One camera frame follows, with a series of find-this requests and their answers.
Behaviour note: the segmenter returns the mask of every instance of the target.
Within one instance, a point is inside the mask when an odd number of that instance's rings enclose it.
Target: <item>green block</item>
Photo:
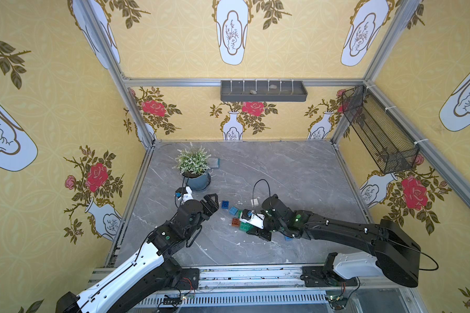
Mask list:
[[[240,230],[241,231],[247,232],[247,231],[251,230],[252,228],[254,228],[253,225],[251,225],[249,223],[240,222]]]

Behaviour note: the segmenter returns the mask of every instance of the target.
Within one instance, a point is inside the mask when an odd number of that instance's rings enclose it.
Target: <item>blue block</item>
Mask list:
[[[236,207],[232,206],[232,208],[230,209],[229,212],[230,212],[231,215],[236,215],[237,212],[238,212],[238,209]]]

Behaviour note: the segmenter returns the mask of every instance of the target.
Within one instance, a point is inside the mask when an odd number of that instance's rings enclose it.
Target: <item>floor panel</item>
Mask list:
[[[217,193],[219,201],[230,207],[251,208],[252,187],[266,179],[272,194],[292,210],[310,210],[320,215],[350,222],[364,223],[333,148],[328,141],[283,142],[204,142],[212,157],[220,159],[219,168],[210,170],[212,182],[195,199]],[[181,187],[182,176],[172,167],[178,149],[188,143],[159,143],[153,153],[129,226],[124,235],[116,265],[120,265],[138,248],[155,226],[176,212],[174,192]],[[260,182],[255,197],[261,204],[268,197],[268,187]],[[231,226],[232,215],[219,209],[204,222],[202,233],[193,246],[174,255],[179,264],[271,264],[323,262],[330,252],[350,253],[357,250],[329,241],[293,239],[285,241],[273,233],[265,242]]]

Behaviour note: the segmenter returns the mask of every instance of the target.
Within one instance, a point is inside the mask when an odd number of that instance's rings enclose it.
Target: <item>wallpaper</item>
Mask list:
[[[156,139],[324,139],[332,136],[341,95],[350,88],[307,87],[306,102],[275,103],[223,103],[216,87],[134,87],[131,93]]]
[[[382,175],[355,131],[339,147],[374,222],[393,220],[439,263],[435,272],[420,271],[418,291],[428,311],[470,309],[470,209],[466,204],[423,155],[418,155],[411,170]],[[420,268],[435,267],[425,256],[420,260]]]
[[[470,182],[470,1],[422,4],[376,84]]]
[[[66,2],[0,1],[0,312],[53,312],[104,262],[144,157],[122,105]]]
[[[362,77],[396,11],[395,0],[98,2],[134,78]]]

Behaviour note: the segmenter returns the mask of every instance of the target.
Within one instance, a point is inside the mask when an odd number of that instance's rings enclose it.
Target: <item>ventilation grille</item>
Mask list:
[[[168,294],[179,297],[179,293]],[[235,306],[261,304],[326,304],[325,291],[249,291],[249,292],[214,292],[198,291],[194,298],[183,300],[181,306]],[[138,303],[135,308],[170,307],[163,305],[164,294],[152,294]]]
[[[364,86],[345,91],[343,112],[383,174],[414,165],[420,147]]]

